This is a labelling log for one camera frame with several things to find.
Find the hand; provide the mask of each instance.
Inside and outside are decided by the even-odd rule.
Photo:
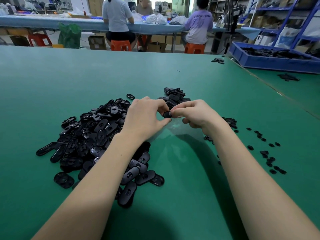
[[[203,100],[188,101],[174,106],[171,109],[173,118],[183,118],[184,124],[189,124],[192,128],[201,128],[202,132],[209,136],[209,127],[215,123],[224,121],[222,117],[214,111]]]
[[[142,142],[148,140],[155,133],[165,127],[170,118],[159,121],[157,111],[163,116],[169,107],[163,99],[153,100],[150,97],[135,99],[128,109],[128,113],[121,133],[127,133]]]

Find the green plastic bag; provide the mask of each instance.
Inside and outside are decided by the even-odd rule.
[[[81,28],[77,24],[64,25],[58,23],[60,35],[58,44],[63,44],[64,48],[79,49],[81,39]]]

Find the blue tray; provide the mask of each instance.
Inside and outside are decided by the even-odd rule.
[[[268,50],[290,50],[290,52],[310,57],[310,60],[285,59],[275,57],[250,56],[242,48],[268,49]],[[303,73],[320,73],[320,59],[298,52],[293,49],[284,49],[264,45],[246,44],[240,42],[232,42],[229,52],[234,58],[246,68],[257,68],[265,70],[279,70]]]

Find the purple and white t-shirt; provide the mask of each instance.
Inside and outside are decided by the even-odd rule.
[[[207,42],[207,32],[210,31],[214,23],[212,14],[206,10],[196,11],[184,24],[186,29],[190,29],[186,35],[186,41],[190,44],[205,44]]]

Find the person in brown shirt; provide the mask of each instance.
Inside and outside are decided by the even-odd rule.
[[[141,14],[142,16],[147,16],[153,14],[153,9],[149,5],[149,0],[141,0],[138,6],[136,7],[136,12]],[[151,42],[152,35],[147,35],[145,42],[142,40],[142,35],[138,35],[138,44],[142,46],[143,52],[145,52],[148,48],[148,44]]]

